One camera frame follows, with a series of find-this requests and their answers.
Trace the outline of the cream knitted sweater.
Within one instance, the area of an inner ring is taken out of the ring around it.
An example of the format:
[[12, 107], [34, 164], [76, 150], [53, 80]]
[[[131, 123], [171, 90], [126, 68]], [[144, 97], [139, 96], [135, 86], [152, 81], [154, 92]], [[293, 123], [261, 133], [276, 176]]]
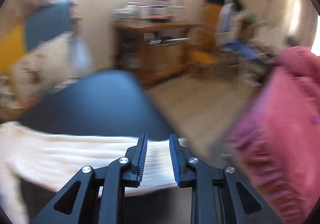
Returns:
[[28, 223], [20, 178], [59, 191], [83, 166], [100, 168], [124, 156], [138, 139], [38, 132], [16, 121], [1, 124], [1, 206], [12, 223]]

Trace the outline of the deer print cushion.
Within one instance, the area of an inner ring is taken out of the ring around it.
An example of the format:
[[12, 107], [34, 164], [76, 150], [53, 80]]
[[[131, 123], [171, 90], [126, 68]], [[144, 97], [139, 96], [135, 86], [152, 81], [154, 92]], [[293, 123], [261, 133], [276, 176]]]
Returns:
[[40, 42], [10, 67], [13, 90], [23, 106], [31, 106], [55, 85], [73, 76], [69, 58], [72, 36], [71, 32], [64, 32]]

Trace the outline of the pink bed quilt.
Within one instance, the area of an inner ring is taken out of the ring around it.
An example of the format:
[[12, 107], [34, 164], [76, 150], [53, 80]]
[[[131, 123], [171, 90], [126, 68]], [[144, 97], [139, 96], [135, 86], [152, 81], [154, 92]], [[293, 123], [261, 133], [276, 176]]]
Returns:
[[275, 64], [226, 140], [282, 221], [304, 223], [319, 201], [319, 57], [296, 46]]

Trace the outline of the wooden side table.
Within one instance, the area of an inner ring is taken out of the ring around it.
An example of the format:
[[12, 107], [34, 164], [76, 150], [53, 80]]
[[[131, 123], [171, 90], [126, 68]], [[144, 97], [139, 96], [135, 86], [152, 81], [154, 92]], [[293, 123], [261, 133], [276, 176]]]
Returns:
[[126, 70], [144, 86], [176, 76], [187, 68], [189, 32], [187, 22], [115, 22], [115, 67]]

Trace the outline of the blue toy ride-on car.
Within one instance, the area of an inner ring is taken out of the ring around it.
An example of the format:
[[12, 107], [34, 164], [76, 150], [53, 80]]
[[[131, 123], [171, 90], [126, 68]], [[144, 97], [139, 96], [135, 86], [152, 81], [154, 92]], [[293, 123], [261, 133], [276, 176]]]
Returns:
[[224, 41], [222, 42], [222, 46], [233, 49], [237, 54], [240, 54], [250, 62], [262, 62], [265, 64], [271, 62], [274, 58], [272, 54], [263, 52], [258, 47], [252, 46], [242, 40]]

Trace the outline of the wooden folding chair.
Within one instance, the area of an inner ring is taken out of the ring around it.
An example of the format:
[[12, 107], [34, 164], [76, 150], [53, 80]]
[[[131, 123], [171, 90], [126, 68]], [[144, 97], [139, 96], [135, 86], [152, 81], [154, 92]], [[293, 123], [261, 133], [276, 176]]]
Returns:
[[215, 3], [203, 3], [200, 20], [195, 26], [196, 49], [212, 53], [216, 50], [216, 31], [222, 6]]

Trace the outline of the blue yellow grey sofa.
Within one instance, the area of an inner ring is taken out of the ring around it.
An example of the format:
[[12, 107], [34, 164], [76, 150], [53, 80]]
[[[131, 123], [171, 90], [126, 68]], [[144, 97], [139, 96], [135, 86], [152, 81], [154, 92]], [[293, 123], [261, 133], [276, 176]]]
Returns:
[[[31, 14], [17, 25], [7, 36], [1, 38], [1, 121], [19, 117], [30, 107], [49, 94], [56, 93], [93, 71], [93, 61], [79, 30], [80, 16], [75, 12], [76, 4], [69, 0], [49, 4]], [[40, 42], [49, 41], [64, 32], [71, 32], [72, 42], [69, 58], [73, 76], [55, 85], [31, 106], [23, 106], [13, 90], [10, 67]]]

